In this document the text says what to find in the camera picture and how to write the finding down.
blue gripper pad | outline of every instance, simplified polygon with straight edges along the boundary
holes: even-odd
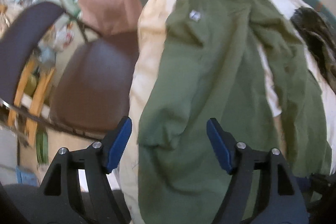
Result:
[[[207,122],[207,135],[219,165],[228,174],[231,174],[236,167],[234,159],[236,140],[221,128],[215,118],[211,118]]]
[[[112,147],[109,150],[108,162],[106,164],[106,170],[111,173],[113,169],[118,167],[121,160],[121,156],[124,153],[128,139],[132,133],[132,120],[127,117],[122,125]]]

black fabric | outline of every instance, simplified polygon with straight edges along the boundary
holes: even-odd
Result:
[[[30,224],[29,221],[23,216],[21,210],[17,208],[17,205],[13,202],[12,196],[9,196],[0,182],[0,221],[2,224]]]
[[[314,9],[300,7],[291,18],[293,25],[315,58],[322,76],[336,93],[336,31],[327,18]]]
[[[0,185],[0,204],[6,204],[6,207],[10,208],[9,215],[11,219],[22,220],[22,222],[13,221],[8,223],[29,224],[28,220],[32,222],[34,219],[34,208],[39,207],[35,198],[38,189],[38,187],[23,184],[6,185],[4,188]],[[112,194],[126,220],[126,223],[130,223],[132,219],[125,202],[124,194],[121,190],[113,190]],[[82,199],[86,216],[91,219],[95,219],[95,212],[90,200],[90,194],[82,192]],[[0,212],[2,213],[3,210],[4,207],[1,206]]]

wooden chair leg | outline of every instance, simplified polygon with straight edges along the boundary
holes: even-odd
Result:
[[[48,74],[42,73],[39,84],[33,96],[33,100],[30,105],[29,113],[34,116],[40,116],[45,95],[48,90],[48,86],[55,73],[55,68],[52,68]],[[37,122],[27,119],[26,121],[26,133],[28,134],[28,143],[31,147],[35,144],[35,136],[37,131]]]
[[[20,81],[17,86],[16,94],[14,98],[14,105],[17,107],[20,107],[21,105],[21,100],[24,94],[25,87],[35,67],[36,67],[36,61],[34,59],[30,59],[21,73]],[[15,119],[16,119],[16,112],[14,110],[10,110],[8,120],[7,120],[7,124],[9,127],[14,127]]]

green jacket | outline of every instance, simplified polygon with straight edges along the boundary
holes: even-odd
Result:
[[[191,18],[192,11],[200,17]],[[206,135],[209,118],[253,149],[278,147],[257,42],[273,73],[293,172],[329,173],[321,90],[292,25],[268,0],[177,0],[166,25],[158,78],[139,124],[146,224],[212,222],[231,177]],[[252,209],[253,197],[247,213]]]

white fabric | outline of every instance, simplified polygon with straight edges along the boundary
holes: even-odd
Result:
[[[301,0],[270,0],[274,6],[290,19],[295,9],[306,5]],[[157,79],[160,59],[166,39],[165,22],[173,11],[176,0],[149,0],[138,21],[140,56],[135,66],[133,83],[130,91],[130,113],[133,122],[132,135],[120,162],[120,183],[134,224],[144,223],[138,206],[138,126],[142,111],[149,99]],[[267,63],[261,45],[258,46],[265,71],[265,86],[273,116],[281,113],[278,97],[273,90],[272,72]],[[315,60],[306,51],[309,70],[313,73],[322,89],[322,99],[327,117],[327,138],[333,149],[332,170],[335,169],[336,154],[336,96],[321,76]]]
[[[0,12],[0,37],[14,22],[14,20],[22,13],[23,7],[14,2],[14,0],[0,0],[0,4],[4,5],[6,11]]]

